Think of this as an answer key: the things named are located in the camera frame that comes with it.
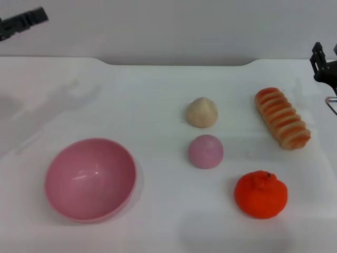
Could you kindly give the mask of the beige egg yolk pastry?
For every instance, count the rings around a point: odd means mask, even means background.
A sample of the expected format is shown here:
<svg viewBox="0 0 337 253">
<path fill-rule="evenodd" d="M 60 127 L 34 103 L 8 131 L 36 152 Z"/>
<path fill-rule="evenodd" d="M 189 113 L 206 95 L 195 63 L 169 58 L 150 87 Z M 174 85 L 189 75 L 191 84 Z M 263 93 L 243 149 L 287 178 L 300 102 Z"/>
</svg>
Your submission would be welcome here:
<svg viewBox="0 0 337 253">
<path fill-rule="evenodd" d="M 185 110 L 188 124 L 197 128 L 212 127 L 218 119 L 216 104 L 205 97 L 195 99 Z"/>
</svg>

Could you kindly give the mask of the orange striped bread roll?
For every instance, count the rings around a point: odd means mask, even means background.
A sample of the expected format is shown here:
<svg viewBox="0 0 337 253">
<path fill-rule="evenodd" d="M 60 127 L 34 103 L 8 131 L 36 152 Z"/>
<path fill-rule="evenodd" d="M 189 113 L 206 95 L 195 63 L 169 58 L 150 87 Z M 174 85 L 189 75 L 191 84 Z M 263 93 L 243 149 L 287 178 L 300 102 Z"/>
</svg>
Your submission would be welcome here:
<svg viewBox="0 0 337 253">
<path fill-rule="evenodd" d="M 255 95 L 254 103 L 268 131 L 282 149 L 291 151 L 305 147 L 311 131 L 283 92 L 275 87 L 262 89 Z"/>
</svg>

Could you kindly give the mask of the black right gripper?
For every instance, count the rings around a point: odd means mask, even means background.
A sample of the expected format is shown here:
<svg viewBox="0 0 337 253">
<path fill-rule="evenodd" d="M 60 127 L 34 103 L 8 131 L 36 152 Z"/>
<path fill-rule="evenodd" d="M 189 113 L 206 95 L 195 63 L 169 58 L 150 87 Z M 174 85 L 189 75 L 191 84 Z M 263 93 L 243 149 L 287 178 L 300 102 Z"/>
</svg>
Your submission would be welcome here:
<svg viewBox="0 0 337 253">
<path fill-rule="evenodd" d="M 334 47 L 334 52 L 337 56 L 337 44 Z M 320 42 L 316 42 L 312 48 L 310 63 L 314 71 L 314 79 L 317 82 L 327 84 L 333 90 L 337 90 L 337 60 L 326 62 Z"/>
</svg>

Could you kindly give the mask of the pink round pastry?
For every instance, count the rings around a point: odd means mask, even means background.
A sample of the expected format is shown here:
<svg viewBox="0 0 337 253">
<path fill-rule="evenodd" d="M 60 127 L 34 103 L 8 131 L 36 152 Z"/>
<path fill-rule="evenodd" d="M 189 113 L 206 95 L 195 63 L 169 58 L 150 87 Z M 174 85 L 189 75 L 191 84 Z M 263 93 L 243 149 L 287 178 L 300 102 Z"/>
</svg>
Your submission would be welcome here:
<svg viewBox="0 0 337 253">
<path fill-rule="evenodd" d="M 187 150 L 189 161 L 197 168 L 211 169 L 218 166 L 224 156 L 220 140 L 209 134 L 196 137 Z"/>
</svg>

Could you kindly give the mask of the orange tangerine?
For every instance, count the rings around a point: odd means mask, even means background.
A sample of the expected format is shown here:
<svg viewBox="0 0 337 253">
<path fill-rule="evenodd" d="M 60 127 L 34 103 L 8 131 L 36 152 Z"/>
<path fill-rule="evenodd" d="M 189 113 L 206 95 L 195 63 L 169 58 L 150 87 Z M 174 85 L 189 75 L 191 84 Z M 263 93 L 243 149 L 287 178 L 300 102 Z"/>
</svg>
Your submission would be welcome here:
<svg viewBox="0 0 337 253">
<path fill-rule="evenodd" d="M 234 199 L 245 214 L 256 219 L 269 219 L 285 208 L 288 188 L 276 175 L 259 170 L 239 178 L 234 188 Z"/>
</svg>

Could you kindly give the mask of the pink plastic bowl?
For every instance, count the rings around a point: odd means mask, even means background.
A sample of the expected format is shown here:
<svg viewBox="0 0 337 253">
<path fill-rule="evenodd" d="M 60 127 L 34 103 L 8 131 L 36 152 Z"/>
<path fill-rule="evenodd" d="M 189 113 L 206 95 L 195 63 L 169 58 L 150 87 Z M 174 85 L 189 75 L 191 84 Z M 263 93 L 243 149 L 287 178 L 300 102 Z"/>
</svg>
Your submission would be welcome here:
<svg viewBox="0 0 337 253">
<path fill-rule="evenodd" d="M 135 160 L 124 146 L 90 138 L 56 155 L 45 174 L 44 192 L 58 215 L 78 223 L 97 223 L 127 205 L 136 181 Z"/>
</svg>

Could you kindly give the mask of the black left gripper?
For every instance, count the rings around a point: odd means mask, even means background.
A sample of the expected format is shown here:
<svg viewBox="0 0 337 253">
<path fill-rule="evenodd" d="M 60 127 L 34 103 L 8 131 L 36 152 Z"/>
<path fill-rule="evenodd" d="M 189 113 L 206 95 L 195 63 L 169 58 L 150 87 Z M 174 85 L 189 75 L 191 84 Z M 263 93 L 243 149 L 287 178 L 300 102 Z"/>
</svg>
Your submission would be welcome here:
<svg viewBox="0 0 337 253">
<path fill-rule="evenodd" d="M 21 33 L 32 26 L 49 21 L 43 7 L 15 15 L 10 18 L 0 18 L 0 41 L 4 41 L 16 33 Z"/>
</svg>

